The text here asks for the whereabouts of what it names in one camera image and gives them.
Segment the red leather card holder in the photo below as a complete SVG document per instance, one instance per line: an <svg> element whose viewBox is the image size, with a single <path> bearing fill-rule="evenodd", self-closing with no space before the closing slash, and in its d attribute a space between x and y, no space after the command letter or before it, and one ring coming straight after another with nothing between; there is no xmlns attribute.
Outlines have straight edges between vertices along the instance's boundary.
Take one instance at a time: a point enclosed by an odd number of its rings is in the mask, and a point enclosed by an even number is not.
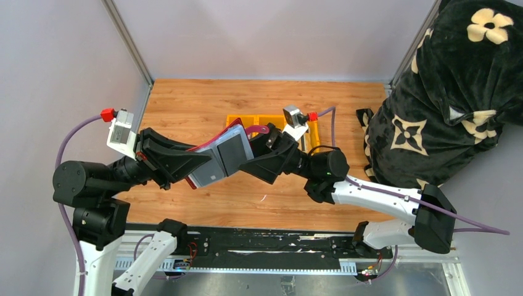
<svg viewBox="0 0 523 296"><path fill-rule="evenodd" d="M249 136L269 131L265 125L248 128L241 124L227 126L211 140L191 148L193 152L210 155L212 160L193 171L186 181L192 189L197 189L235 174L242 163L253 159Z"/></svg>

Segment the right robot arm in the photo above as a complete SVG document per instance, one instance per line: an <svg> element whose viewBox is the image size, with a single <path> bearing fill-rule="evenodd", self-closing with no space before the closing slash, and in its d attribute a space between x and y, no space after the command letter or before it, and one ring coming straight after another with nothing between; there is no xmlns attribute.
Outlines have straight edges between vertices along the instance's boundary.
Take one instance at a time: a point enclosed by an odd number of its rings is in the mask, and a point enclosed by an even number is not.
<svg viewBox="0 0 523 296"><path fill-rule="evenodd" d="M360 222L352 249L368 257L378 249L416 244L432 253L451 250L457 212L434 185L407 189L372 183L348 175L349 165L338 147L319 145L309 152L274 126L250 140L254 158L239 169L268 184L281 174L306 179L304 190L318 203L355 205L392 216L385 222Z"/></svg>

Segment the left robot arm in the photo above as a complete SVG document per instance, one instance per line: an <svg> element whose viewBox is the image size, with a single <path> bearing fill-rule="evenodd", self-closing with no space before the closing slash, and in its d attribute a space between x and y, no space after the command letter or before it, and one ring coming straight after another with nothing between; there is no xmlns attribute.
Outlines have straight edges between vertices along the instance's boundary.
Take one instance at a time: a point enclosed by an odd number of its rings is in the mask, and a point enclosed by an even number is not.
<svg viewBox="0 0 523 296"><path fill-rule="evenodd" d="M194 152L191 145L146 128L131 143L131 156L108 165L70 160L57 166L53 199L74 209L71 229L80 295L140 295L167 256L181 255L189 248L187 226L165 219L142 254L113 278L130 209L117 194L149 181L168 190L209 160L210 156Z"/></svg>

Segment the left yellow bin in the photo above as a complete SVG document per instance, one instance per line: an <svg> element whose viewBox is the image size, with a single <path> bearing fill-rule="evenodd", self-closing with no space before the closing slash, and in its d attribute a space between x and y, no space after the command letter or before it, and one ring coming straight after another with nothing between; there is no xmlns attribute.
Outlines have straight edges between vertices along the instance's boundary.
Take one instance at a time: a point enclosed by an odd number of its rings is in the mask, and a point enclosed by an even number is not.
<svg viewBox="0 0 523 296"><path fill-rule="evenodd" d="M244 128L258 125L258 117L256 115L234 115L226 116L225 126L241 124Z"/></svg>

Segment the black floral blanket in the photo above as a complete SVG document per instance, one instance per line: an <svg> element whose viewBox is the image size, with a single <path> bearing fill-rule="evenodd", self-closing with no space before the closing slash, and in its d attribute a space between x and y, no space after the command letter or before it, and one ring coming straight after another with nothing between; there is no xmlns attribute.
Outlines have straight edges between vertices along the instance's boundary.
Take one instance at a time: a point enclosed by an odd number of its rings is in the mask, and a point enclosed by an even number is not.
<svg viewBox="0 0 523 296"><path fill-rule="evenodd" d="M356 112L375 183L441 186L522 124L522 7L442 1L376 112Z"/></svg>

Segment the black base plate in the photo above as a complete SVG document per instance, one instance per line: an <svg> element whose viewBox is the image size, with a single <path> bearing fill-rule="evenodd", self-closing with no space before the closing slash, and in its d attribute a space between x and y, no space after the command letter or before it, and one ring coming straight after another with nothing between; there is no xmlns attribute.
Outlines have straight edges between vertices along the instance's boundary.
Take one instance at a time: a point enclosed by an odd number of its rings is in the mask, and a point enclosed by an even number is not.
<svg viewBox="0 0 523 296"><path fill-rule="evenodd" d="M255 270L339 269L341 259L393 257L387 247L370 250L352 239L351 232L190 226L173 255L194 255L194 268Z"/></svg>

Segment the aluminium frame rail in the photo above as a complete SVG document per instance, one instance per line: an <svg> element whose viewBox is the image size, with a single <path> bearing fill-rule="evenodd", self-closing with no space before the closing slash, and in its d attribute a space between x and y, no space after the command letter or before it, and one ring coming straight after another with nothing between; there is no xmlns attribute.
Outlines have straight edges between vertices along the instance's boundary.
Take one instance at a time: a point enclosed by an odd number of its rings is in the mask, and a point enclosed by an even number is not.
<svg viewBox="0 0 523 296"><path fill-rule="evenodd" d="M75 287L79 295L139 295L156 272L351 275L371 286L401 261L439 262L452 295L470 290L456 256L410 244L366 247L354 232L191 226L163 230L134 224L100 247L79 243Z"/></svg>

